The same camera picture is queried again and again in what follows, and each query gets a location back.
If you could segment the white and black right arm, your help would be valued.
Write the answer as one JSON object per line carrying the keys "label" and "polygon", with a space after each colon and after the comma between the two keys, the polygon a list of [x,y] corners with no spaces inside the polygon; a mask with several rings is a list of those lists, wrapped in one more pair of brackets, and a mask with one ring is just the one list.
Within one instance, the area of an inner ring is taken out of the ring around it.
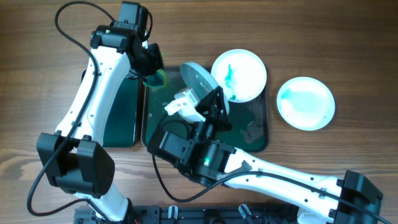
{"label": "white and black right arm", "polygon": [[382,192],[364,175],[346,171],[342,179],[282,167],[219,142],[214,132],[228,125],[220,87],[197,97],[191,88],[175,94],[178,113],[195,125],[177,167],[211,187],[259,192],[298,207],[298,223],[377,223]]}

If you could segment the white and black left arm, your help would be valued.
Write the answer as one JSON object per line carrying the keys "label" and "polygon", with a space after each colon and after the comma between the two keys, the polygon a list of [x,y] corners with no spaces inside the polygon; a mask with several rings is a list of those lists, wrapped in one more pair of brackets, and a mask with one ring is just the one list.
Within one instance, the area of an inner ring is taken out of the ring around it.
{"label": "white and black left arm", "polygon": [[[163,67],[157,44],[148,44],[146,26],[115,22],[93,31],[89,56],[73,103],[53,134],[40,134],[36,148],[43,168],[27,198],[37,217],[58,213],[86,202],[104,223],[132,223],[131,201],[113,183],[115,163],[103,147],[106,123],[122,82],[157,73]],[[77,197],[49,212],[32,207],[34,192],[46,177],[49,184]]]}

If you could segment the white plate with green stain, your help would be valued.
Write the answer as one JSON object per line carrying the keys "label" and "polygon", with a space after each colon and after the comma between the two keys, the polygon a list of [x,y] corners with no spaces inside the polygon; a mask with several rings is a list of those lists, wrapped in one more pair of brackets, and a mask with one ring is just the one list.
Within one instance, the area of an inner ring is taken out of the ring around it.
{"label": "white plate with green stain", "polygon": [[[192,88],[199,102],[210,91],[219,86],[218,82],[211,76],[210,72],[195,62],[185,62],[180,66],[180,74],[187,87]],[[224,94],[224,109],[229,114],[229,104]]]}

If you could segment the green and yellow sponge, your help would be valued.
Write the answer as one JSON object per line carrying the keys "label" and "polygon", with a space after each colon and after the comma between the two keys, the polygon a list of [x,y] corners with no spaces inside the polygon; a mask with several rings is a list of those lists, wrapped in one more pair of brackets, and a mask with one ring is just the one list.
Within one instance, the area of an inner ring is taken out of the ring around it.
{"label": "green and yellow sponge", "polygon": [[160,89],[165,88],[168,85],[168,81],[167,73],[164,70],[159,69],[155,75],[145,77],[143,84],[148,88]]}

